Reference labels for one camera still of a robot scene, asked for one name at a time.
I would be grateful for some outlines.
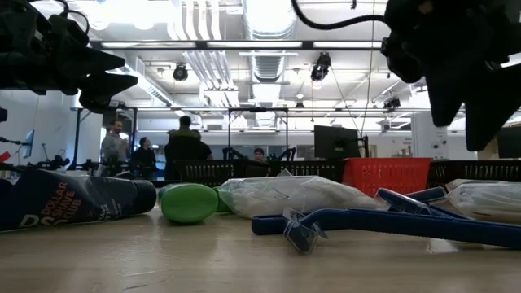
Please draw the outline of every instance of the ceiling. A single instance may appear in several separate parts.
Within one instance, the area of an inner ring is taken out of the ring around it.
[[[167,32],[167,23],[174,18],[171,11],[172,3],[169,0],[149,0],[146,6],[133,8],[134,3],[142,0],[105,0],[120,1],[118,12],[109,9],[99,9],[95,0],[68,1],[72,9],[83,11],[91,23],[96,23],[104,17],[110,25],[103,30],[90,30],[91,40],[103,41],[145,41],[145,40],[172,40]],[[343,0],[301,0],[303,12],[319,23],[332,23],[346,20],[359,15],[382,15],[387,1],[358,0],[356,9],[351,9],[351,2]],[[198,3],[194,0],[194,26],[198,33]],[[41,1],[33,4],[44,15],[57,13],[61,4],[54,1]],[[243,8],[240,0],[219,1],[220,30],[223,39],[244,39]],[[273,7],[266,7],[266,21],[269,21]],[[186,4],[183,9],[183,19],[186,18]],[[135,20],[153,21],[154,25],[148,30],[140,30],[134,26]],[[207,29],[210,27],[211,14],[208,11]],[[75,18],[84,24],[80,17]],[[381,41],[389,34],[389,29],[382,23],[363,23],[333,31],[318,31],[307,27],[299,20],[296,22],[296,40],[323,40],[323,41]],[[176,106],[190,106],[191,100],[199,99],[200,81],[188,66],[188,78],[185,81],[175,81],[172,77],[176,63],[185,63],[182,51],[146,51],[127,50],[122,52],[127,63],[135,63],[140,58],[146,65],[144,76],[174,101]],[[309,78],[310,68],[316,61],[320,51],[295,51],[297,56],[287,57],[287,63],[282,75],[282,89],[276,106],[294,107],[297,94],[304,97],[304,105],[310,107],[382,107],[383,100],[392,95],[398,95],[402,107],[408,106],[409,86],[400,82],[399,78],[387,69],[385,58],[377,50],[336,50],[330,52],[331,69],[329,75],[322,82],[322,87],[312,87]],[[226,59],[234,84],[239,91],[239,102],[243,105],[253,105],[255,97],[252,95],[252,75],[248,57],[239,56],[239,51],[227,51]],[[149,107],[161,106],[144,90],[135,86],[118,94],[116,99],[124,100],[129,106]]]

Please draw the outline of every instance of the red basket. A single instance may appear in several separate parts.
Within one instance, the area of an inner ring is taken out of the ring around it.
[[[343,184],[373,197],[379,188],[408,194],[424,190],[431,158],[356,158],[345,164]]]

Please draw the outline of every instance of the plastic bag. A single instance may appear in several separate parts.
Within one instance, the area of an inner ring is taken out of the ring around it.
[[[521,183],[464,183],[447,199],[463,215],[477,220],[521,223]]]
[[[376,209],[379,205],[354,187],[318,176],[230,179],[218,190],[235,214],[248,218],[282,214],[284,208],[304,213],[321,208]]]

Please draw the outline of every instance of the table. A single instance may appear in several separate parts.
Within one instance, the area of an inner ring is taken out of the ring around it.
[[[172,225],[155,208],[120,221],[0,234],[11,292],[518,291],[521,251],[364,231],[329,231],[312,255],[250,222]]]

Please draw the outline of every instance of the wooden table surface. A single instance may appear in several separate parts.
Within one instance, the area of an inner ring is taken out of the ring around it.
[[[281,235],[213,216],[0,234],[0,292],[518,292],[521,251],[342,230],[297,255]]]

